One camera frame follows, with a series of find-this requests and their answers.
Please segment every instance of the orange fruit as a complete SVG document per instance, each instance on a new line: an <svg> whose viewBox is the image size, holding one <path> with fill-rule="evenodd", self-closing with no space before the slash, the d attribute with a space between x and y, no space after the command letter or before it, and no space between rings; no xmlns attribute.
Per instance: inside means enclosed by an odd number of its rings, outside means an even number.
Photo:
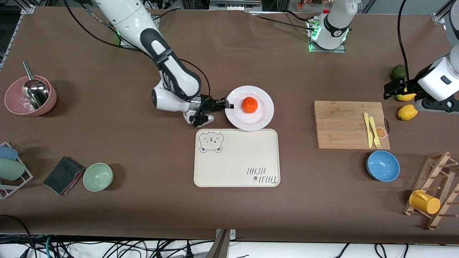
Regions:
<svg viewBox="0 0 459 258"><path fill-rule="evenodd" d="M253 113L258 108L258 102L252 97L247 97L242 101L242 111L245 113Z"/></svg>
<svg viewBox="0 0 459 258"><path fill-rule="evenodd" d="M379 139L384 139L387 137L387 132L384 128L378 127L376 128L376 135L378 136Z"/></svg>

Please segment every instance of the green bowl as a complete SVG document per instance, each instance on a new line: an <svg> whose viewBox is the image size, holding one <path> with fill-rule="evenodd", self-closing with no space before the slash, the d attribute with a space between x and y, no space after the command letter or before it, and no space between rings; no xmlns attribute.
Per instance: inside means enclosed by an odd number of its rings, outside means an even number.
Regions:
<svg viewBox="0 0 459 258"><path fill-rule="evenodd" d="M113 171L104 163L91 165L83 175L83 185L91 192L104 190L112 181Z"/></svg>

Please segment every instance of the fork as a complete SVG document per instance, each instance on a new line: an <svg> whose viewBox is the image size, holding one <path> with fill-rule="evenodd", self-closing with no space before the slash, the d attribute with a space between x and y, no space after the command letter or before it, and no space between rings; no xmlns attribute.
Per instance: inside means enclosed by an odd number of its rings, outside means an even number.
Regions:
<svg viewBox="0 0 459 258"><path fill-rule="evenodd" d="M375 133L375 138L373 139L373 142L375 143L375 146L377 149L382 149L381 143L379 142L378 133L376 132L375 120L373 117L369 117L369 121L370 121L371 128L373 132Z"/></svg>

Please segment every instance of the pink bowl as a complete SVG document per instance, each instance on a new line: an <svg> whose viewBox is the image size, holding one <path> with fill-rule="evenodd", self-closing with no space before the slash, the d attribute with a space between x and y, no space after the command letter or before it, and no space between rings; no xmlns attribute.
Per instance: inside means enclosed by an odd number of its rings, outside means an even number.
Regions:
<svg viewBox="0 0 459 258"><path fill-rule="evenodd" d="M42 81L49 91L49 96L46 102L37 110L30 111L24 107L20 99L24 98L22 93L22 86L28 81L28 77L22 77L19 80L15 81L5 93L5 106L13 114L26 116L26 117L36 117L41 116L49 112L54 105L56 104L57 94L54 87L51 83L42 76L34 75L35 79Z"/></svg>

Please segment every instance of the blue bowl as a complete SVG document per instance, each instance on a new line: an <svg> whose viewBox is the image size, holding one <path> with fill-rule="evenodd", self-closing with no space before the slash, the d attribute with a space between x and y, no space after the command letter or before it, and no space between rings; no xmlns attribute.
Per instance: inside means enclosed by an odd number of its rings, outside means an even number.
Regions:
<svg viewBox="0 0 459 258"><path fill-rule="evenodd" d="M367 160L367 170L379 181L390 182L400 174L400 164L397 158L387 151L375 151Z"/></svg>

